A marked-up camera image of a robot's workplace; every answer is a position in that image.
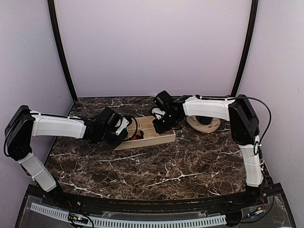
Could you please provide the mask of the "black right frame post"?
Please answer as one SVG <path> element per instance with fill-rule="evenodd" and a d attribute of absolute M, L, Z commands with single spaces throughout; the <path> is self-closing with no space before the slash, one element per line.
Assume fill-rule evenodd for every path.
<path fill-rule="evenodd" d="M 231 97 L 235 97 L 237 95 L 240 84 L 241 84 L 241 80 L 242 80 L 246 62 L 247 62 L 247 57 L 248 57 L 248 54 L 250 51 L 252 36 L 254 33 L 255 22 L 256 22 L 256 17 L 257 17 L 257 10 L 258 10 L 258 0 L 252 0 L 244 46 L 243 46 L 239 66 L 237 69 L 236 78 L 235 78 L 235 81 L 234 81 L 234 84 L 232 87 L 232 91 L 230 94 Z"/>

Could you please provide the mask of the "black left frame post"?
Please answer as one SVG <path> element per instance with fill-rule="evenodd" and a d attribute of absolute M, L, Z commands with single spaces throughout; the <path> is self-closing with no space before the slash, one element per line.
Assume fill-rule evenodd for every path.
<path fill-rule="evenodd" d="M 53 36 L 55 39 L 55 44 L 57 47 L 57 53 L 59 56 L 60 64 L 64 73 L 65 81 L 69 90 L 69 93 L 71 95 L 71 98 L 73 102 L 76 102 L 78 100 L 75 87 L 73 85 L 72 77 L 68 68 L 68 63 L 63 47 L 63 42 L 61 39 L 61 34 L 59 30 L 59 23 L 57 19 L 57 13 L 56 13 L 56 6 L 54 0 L 47 0 L 48 5 L 48 11 L 49 11 L 49 17 L 51 21 L 51 26 L 53 30 Z"/>

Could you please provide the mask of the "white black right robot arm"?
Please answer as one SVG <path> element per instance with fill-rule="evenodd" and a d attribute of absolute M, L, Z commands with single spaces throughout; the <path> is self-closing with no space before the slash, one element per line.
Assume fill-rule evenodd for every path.
<path fill-rule="evenodd" d="M 258 116 L 250 103 L 251 97 L 204 97 L 183 95 L 174 99 L 167 91 L 158 93 L 152 109 L 156 133 L 167 132 L 185 117 L 218 118 L 230 123 L 231 137 L 241 149 L 246 171 L 246 185 L 253 187 L 245 192 L 242 201 L 253 206 L 261 198 L 260 187 L 264 176 L 264 159 L 261 152 L 263 135 L 259 130 Z"/>

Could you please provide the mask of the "black front table rail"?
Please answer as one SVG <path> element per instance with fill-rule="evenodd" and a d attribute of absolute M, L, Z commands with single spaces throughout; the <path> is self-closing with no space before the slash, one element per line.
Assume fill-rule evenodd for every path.
<path fill-rule="evenodd" d="M 233 213 L 247 207 L 236 205 L 237 200 L 245 198 L 245 192 L 224 196 L 205 197 L 182 200 L 123 200 L 106 199 L 64 193 L 69 201 L 66 208 L 88 214 L 101 214 L 104 211 L 126 213 L 182 213 L 206 210 L 208 213 Z"/>

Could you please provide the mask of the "dark blue mug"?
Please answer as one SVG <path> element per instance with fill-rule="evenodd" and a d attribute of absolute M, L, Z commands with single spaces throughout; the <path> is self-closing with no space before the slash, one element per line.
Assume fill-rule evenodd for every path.
<path fill-rule="evenodd" d="M 197 118 L 198 122 L 202 125 L 209 125 L 213 121 L 212 117 L 197 116 L 196 118 Z"/>

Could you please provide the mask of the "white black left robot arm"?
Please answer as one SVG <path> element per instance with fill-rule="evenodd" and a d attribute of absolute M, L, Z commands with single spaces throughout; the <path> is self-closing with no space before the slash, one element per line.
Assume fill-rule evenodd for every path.
<path fill-rule="evenodd" d="M 91 143 L 106 142 L 115 149 L 128 136 L 127 128 L 133 122 L 129 115 L 120 115 L 110 107 L 90 117 L 60 116 L 19 107 L 5 128 L 4 154 L 12 158 L 48 194 L 57 207 L 67 203 L 67 196 L 55 177 L 35 155 L 30 144 L 33 137 L 54 136 L 87 140 Z"/>

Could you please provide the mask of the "wooden compartment tray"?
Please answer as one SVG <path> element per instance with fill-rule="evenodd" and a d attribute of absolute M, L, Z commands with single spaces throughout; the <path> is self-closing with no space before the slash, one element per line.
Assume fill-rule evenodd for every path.
<path fill-rule="evenodd" d="M 144 139 L 141 140 L 131 140 L 122 142 L 118 147 L 114 150 L 124 150 L 124 149 L 134 149 L 164 143 L 172 143 L 175 141 L 176 134 L 174 130 L 167 131 L 162 134 L 158 134 L 155 131 L 152 121 L 154 120 L 153 116 L 139 117 L 136 118 L 138 123 L 138 130 L 142 130 L 144 132 Z M 133 122 L 127 128 L 128 130 L 128 138 L 131 137 L 136 131 L 136 123 Z"/>

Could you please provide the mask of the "cream saucer plate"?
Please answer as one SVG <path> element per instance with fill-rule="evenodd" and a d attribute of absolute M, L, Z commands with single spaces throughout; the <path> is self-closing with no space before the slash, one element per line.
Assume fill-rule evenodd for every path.
<path fill-rule="evenodd" d="M 187 123 L 194 130 L 201 133 L 213 133 L 220 127 L 220 119 L 213 118 L 210 124 L 201 124 L 195 116 L 187 116 Z"/>

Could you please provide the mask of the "black frame post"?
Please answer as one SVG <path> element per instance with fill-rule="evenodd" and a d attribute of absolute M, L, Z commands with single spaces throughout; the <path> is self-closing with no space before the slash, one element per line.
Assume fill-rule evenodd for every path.
<path fill-rule="evenodd" d="M 232 87 L 232 91 L 230 94 L 231 97 L 235 97 L 237 95 L 240 84 L 241 84 L 241 80 L 242 80 L 246 62 L 247 62 L 247 57 L 248 57 L 248 54 L 250 51 L 252 36 L 254 33 L 255 22 L 256 22 L 256 17 L 257 17 L 257 10 L 258 10 L 258 0 L 252 0 L 244 46 L 243 46 L 239 66 L 237 69 L 236 78 L 235 78 L 235 81 L 234 81 L 234 84 Z"/>
<path fill-rule="evenodd" d="M 55 44 L 57 47 L 57 53 L 59 56 L 60 64 L 64 73 L 65 81 L 69 90 L 69 93 L 71 95 L 71 98 L 73 102 L 76 102 L 78 100 L 75 87 L 73 85 L 72 77 L 68 68 L 68 63 L 63 47 L 63 42 L 61 39 L 61 34 L 59 30 L 59 23 L 57 19 L 57 13 L 56 13 L 56 6 L 54 0 L 47 0 L 48 5 L 48 11 L 49 11 L 49 17 L 51 21 L 51 26 L 53 30 L 53 36 L 55 39 Z"/>

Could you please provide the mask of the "black red yellow argyle sock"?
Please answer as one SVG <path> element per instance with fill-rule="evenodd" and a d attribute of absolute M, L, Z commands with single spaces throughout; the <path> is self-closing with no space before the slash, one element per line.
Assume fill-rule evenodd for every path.
<path fill-rule="evenodd" d="M 132 140 L 141 140 L 141 139 L 144 139 L 144 132 L 142 130 L 138 130 L 137 133 L 132 138 Z"/>

